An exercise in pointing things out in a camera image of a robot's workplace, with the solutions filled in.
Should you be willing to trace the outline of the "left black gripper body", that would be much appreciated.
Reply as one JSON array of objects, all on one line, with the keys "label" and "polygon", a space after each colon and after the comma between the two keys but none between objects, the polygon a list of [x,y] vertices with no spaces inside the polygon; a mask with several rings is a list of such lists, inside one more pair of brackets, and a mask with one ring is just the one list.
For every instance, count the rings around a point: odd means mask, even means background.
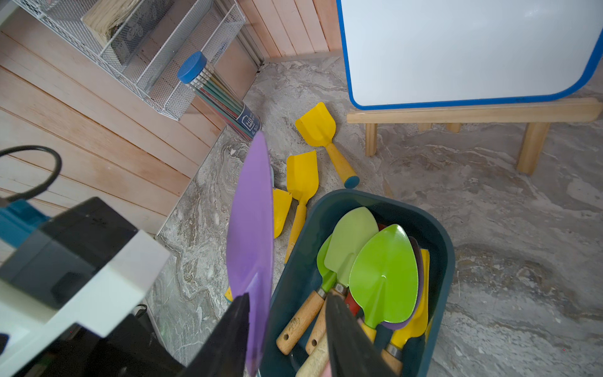
[{"label": "left black gripper body", "polygon": [[105,338],[73,325],[28,364],[29,376],[178,376],[183,370],[147,313],[128,315]]}]

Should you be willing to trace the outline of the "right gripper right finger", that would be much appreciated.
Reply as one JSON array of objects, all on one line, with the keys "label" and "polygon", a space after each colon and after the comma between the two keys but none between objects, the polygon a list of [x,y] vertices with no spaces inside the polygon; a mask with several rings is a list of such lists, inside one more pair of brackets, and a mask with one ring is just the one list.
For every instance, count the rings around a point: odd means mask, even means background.
[{"label": "right gripper right finger", "polygon": [[331,376],[395,376],[343,298],[328,295],[326,322]]}]

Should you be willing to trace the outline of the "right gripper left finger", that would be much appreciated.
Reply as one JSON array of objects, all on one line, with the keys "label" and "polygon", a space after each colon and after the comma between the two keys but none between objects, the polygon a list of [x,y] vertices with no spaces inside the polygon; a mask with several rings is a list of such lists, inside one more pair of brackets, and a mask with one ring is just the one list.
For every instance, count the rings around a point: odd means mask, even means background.
[{"label": "right gripper left finger", "polygon": [[249,314],[248,293],[236,297],[199,353],[178,376],[243,376]]}]

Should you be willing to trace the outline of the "green trowel wooden handle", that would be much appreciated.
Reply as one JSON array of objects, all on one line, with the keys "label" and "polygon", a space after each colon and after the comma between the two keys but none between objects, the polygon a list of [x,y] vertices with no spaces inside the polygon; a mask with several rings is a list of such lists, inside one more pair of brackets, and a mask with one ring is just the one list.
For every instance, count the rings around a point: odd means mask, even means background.
[{"label": "green trowel wooden handle", "polygon": [[322,277],[321,285],[309,295],[276,341],[276,345],[283,355],[289,355],[295,348],[299,339],[301,339],[309,325],[311,325],[314,318],[320,312],[326,299],[326,294],[333,288],[336,282],[336,273],[324,264],[330,242],[331,236],[325,240],[317,254],[317,268]]}]

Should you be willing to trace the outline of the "green trowel yellow handle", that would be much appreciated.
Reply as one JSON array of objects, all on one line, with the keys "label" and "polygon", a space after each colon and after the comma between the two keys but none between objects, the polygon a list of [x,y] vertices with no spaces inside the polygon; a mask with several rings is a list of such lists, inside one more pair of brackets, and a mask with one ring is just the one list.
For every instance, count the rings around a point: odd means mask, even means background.
[{"label": "green trowel yellow handle", "polygon": [[411,317],[419,295],[419,268],[401,226],[387,226],[363,246],[351,269],[349,286],[364,312],[361,328],[371,342],[381,323],[397,324]]}]

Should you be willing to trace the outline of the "lime shovel wooden handle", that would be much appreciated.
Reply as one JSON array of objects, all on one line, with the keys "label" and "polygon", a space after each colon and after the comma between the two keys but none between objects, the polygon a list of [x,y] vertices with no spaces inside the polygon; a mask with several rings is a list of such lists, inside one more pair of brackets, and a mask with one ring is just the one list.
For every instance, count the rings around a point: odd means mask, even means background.
[{"label": "lime shovel wooden handle", "polygon": [[353,209],[339,220],[317,254],[323,281],[316,291],[320,301],[312,308],[314,317],[320,315],[328,292],[337,292],[343,298],[348,295],[350,270],[356,256],[377,232],[377,222],[366,207]]}]

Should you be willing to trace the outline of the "purple shovel pink handle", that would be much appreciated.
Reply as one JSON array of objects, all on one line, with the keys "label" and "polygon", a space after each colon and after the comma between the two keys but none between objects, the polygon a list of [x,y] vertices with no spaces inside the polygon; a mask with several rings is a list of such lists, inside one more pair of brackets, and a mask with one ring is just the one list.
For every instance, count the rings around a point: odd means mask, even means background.
[{"label": "purple shovel pink handle", "polygon": [[232,296],[250,299],[246,369],[256,376],[262,363],[273,289],[273,187],[263,132],[254,136],[232,201],[226,265]]}]

